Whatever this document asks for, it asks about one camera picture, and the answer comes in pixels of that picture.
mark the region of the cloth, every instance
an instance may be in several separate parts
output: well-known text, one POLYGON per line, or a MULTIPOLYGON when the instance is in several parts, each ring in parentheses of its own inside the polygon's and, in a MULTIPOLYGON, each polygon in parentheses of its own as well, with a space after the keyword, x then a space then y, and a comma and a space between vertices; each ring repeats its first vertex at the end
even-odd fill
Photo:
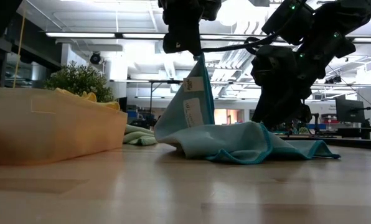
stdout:
POLYGON ((153 131, 127 124, 124 131, 123 144, 150 146, 157 144, 157 141, 155 140, 153 131))
POLYGON ((280 159, 340 158, 323 141, 284 141, 262 124, 214 125, 214 103, 202 55, 155 126, 155 138, 188 159, 259 164, 280 159))

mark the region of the white label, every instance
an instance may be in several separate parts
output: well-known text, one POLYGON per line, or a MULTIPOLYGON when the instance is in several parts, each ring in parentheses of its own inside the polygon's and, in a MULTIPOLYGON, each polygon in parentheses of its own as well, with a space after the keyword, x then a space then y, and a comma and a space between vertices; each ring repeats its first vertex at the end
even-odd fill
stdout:
POLYGON ((183 106, 185 120, 187 121, 187 125, 189 128, 204 125, 198 98, 184 100, 183 106))
POLYGON ((183 82, 184 91, 204 91, 204 78, 190 77, 185 78, 183 82))

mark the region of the potted plant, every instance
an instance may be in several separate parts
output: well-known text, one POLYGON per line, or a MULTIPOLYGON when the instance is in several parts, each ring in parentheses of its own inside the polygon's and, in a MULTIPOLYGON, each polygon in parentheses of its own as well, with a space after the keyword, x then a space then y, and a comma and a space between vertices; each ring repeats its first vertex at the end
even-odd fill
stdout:
POLYGON ((64 65, 61 70, 53 73, 46 81, 45 88, 54 90, 61 88, 73 94, 82 95, 93 92, 96 94, 97 102, 113 101, 112 89, 105 87, 106 79, 92 66, 77 65, 71 61, 69 65, 64 65))

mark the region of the plastic container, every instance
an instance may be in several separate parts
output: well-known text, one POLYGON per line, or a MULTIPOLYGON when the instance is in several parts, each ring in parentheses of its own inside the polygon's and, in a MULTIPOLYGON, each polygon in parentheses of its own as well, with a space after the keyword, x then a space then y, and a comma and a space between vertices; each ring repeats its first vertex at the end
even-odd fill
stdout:
POLYGON ((50 90, 0 88, 0 165, 61 161, 122 146, 127 114, 50 90))

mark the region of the wooden table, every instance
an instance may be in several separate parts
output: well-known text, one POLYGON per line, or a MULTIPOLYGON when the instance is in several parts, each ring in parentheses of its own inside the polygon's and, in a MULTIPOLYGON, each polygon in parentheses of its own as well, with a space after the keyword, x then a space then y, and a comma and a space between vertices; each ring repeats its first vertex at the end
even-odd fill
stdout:
POLYGON ((0 166, 0 223, 371 224, 371 151, 257 166, 188 161, 167 145, 0 166))

